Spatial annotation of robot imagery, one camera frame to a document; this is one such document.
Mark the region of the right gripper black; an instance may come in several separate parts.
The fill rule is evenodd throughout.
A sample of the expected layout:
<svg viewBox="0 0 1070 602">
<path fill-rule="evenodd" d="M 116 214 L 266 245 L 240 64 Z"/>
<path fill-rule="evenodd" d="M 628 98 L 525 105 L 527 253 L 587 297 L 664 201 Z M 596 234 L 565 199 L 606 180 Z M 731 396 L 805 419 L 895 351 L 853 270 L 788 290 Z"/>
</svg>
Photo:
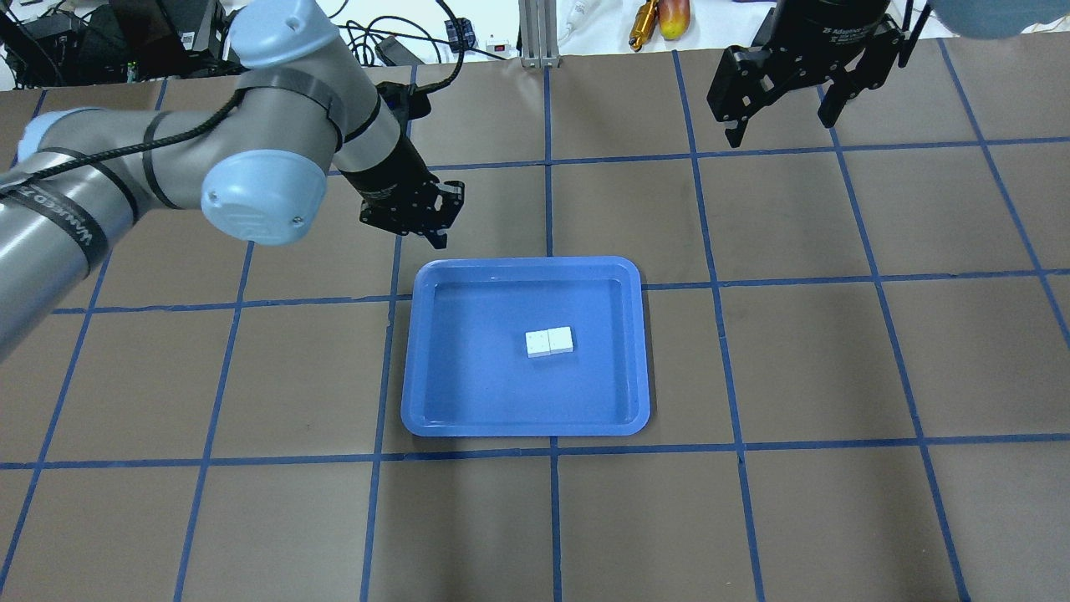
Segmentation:
<svg viewBox="0 0 1070 602">
<path fill-rule="evenodd" d="M 907 33 L 887 1 L 779 1 L 748 46 L 723 50 L 706 101 L 742 146 L 759 111 L 788 92 L 825 84 L 817 118 L 834 127 L 849 101 L 885 84 L 907 61 Z"/>
</svg>

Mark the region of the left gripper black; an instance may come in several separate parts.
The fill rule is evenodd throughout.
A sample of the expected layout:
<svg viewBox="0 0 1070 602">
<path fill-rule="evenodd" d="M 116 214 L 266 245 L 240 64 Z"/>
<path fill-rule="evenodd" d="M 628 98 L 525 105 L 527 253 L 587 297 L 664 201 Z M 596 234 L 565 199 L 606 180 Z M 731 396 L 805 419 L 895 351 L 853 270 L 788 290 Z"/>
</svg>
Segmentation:
<svg viewBox="0 0 1070 602">
<path fill-rule="evenodd" d="M 411 140 L 397 140 L 384 161 L 340 174 L 360 192 L 360 221 L 398 236 L 424 237 L 445 250 L 448 230 L 465 206 L 467 184 L 432 175 Z"/>
</svg>

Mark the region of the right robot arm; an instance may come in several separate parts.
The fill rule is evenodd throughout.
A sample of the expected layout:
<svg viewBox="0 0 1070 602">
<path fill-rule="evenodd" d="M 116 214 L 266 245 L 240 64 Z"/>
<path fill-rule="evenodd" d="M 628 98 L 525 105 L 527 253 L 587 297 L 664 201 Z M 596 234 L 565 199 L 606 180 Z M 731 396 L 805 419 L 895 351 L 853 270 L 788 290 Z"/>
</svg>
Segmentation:
<svg viewBox="0 0 1070 602">
<path fill-rule="evenodd" d="M 1012 37 L 1041 17 L 1067 15 L 1067 1 L 933 1 L 933 7 L 941 22 L 967 38 Z M 441 115 L 414 125 L 414 140 L 432 166 L 458 174 L 469 164 L 490 169 L 492 163 L 530 161 L 532 169 L 550 174 L 554 165 L 582 166 L 574 160 L 646 157 L 649 161 L 610 165 L 630 174 L 642 171 L 638 184 L 616 186 L 624 199 L 610 205 L 626 209 L 626 202 L 638 202 L 656 221 L 669 212 L 659 203 L 690 181 L 683 167 L 676 169 L 690 160 L 684 156 L 690 156 L 686 121 L 698 130 L 715 124 L 698 88 L 685 90 L 681 98 L 673 64 L 668 53 L 565 59 L 561 70 L 540 73 L 521 68 L 516 60 L 475 64 L 461 74 L 458 90 L 446 91 Z M 773 192 L 784 192 L 780 188 L 800 187 L 801 176 L 791 183 L 786 174 L 773 174 L 771 167 L 742 167 L 745 160 L 759 161 L 756 156 L 699 157 L 701 164 L 715 160 L 721 165 L 705 185 L 714 217 L 744 202 L 770 201 Z M 593 201 L 596 192 L 614 190 L 611 184 L 596 184 L 593 192 L 578 195 Z"/>
</svg>

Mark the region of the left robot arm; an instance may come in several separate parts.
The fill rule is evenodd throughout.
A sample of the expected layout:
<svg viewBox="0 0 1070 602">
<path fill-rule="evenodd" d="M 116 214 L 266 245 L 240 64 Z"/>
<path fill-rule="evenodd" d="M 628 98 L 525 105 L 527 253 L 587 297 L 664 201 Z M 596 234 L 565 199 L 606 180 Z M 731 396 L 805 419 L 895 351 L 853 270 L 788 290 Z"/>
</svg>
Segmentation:
<svg viewBox="0 0 1070 602">
<path fill-rule="evenodd" d="M 432 175 L 389 81 L 372 84 L 314 1 L 253 1 L 231 42 L 244 72 L 214 113 L 89 107 L 34 118 L 3 174 L 7 357 L 150 211 L 199 210 L 226 235 L 307 235 L 337 169 L 360 221 L 442 250 L 465 186 Z"/>
</svg>

